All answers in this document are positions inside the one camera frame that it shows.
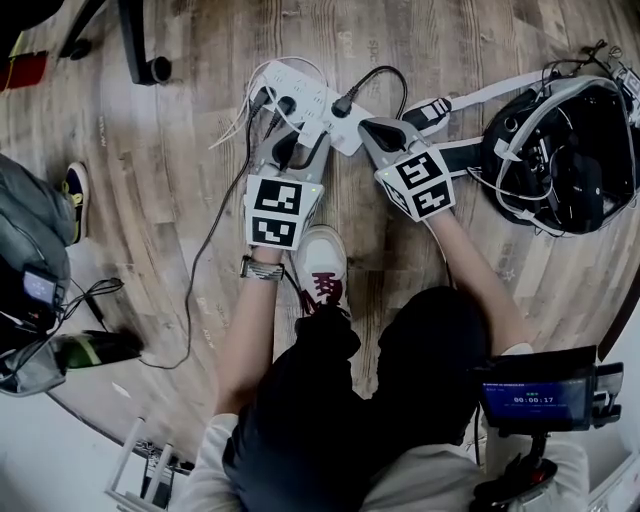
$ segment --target timer display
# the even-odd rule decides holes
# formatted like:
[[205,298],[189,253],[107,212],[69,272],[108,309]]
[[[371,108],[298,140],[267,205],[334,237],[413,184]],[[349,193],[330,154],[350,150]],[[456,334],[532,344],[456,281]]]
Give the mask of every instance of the timer display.
[[513,420],[582,420],[584,379],[558,382],[484,383],[493,416]]

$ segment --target power strip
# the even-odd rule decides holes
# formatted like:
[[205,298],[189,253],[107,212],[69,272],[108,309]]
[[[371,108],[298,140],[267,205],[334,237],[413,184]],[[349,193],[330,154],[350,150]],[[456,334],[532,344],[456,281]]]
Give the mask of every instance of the power strip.
[[[296,110],[289,116],[289,120],[294,124],[304,123],[298,142],[308,148],[313,148],[324,129],[331,137],[331,145],[340,153],[351,156],[362,144],[358,135],[360,121],[374,117],[355,103],[347,117],[335,117],[331,113],[331,105],[342,95],[279,61],[269,64],[256,79],[250,98],[253,100],[258,91],[265,86],[275,91],[273,96],[276,102],[284,96],[295,100]],[[263,108],[275,111],[273,103]]]

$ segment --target wristwatch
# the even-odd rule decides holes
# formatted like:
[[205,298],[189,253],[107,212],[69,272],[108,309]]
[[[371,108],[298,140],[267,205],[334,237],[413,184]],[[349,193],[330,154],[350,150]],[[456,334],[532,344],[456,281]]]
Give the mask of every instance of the wristwatch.
[[284,276],[284,265],[278,263],[261,263],[251,258],[251,256],[243,256],[240,264],[240,277],[251,277],[253,279],[261,279],[263,281],[282,281]]

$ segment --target chair leg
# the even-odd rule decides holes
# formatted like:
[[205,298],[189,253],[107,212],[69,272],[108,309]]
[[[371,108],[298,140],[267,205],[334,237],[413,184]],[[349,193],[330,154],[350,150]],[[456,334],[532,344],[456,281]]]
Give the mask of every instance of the chair leg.
[[71,57],[76,41],[84,30],[84,27],[87,26],[91,18],[95,16],[105,1],[106,0],[85,0],[84,5],[76,15],[76,19],[73,20],[73,25],[71,25],[64,44],[62,45],[62,50],[60,50],[59,58],[66,59]]
[[143,0],[118,0],[124,49],[134,84],[155,85],[171,76],[171,63],[164,57],[147,62],[144,49]]

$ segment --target sleeve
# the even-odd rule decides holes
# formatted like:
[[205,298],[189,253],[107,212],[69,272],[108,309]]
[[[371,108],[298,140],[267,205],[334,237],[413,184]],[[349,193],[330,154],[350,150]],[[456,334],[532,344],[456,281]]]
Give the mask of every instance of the sleeve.
[[222,467],[222,456],[238,424],[235,414],[214,416],[204,433],[196,466],[189,475],[176,510],[181,512],[236,512],[242,510],[231,481]]
[[[531,354],[528,343],[507,350],[504,355]],[[489,478],[498,478],[518,453],[531,450],[531,439],[526,436],[501,438],[495,428],[486,425],[486,472]],[[558,465],[558,473],[549,489],[553,510],[583,511],[587,509],[589,495],[589,466],[584,448],[572,440],[570,432],[556,432],[547,441],[545,458]]]

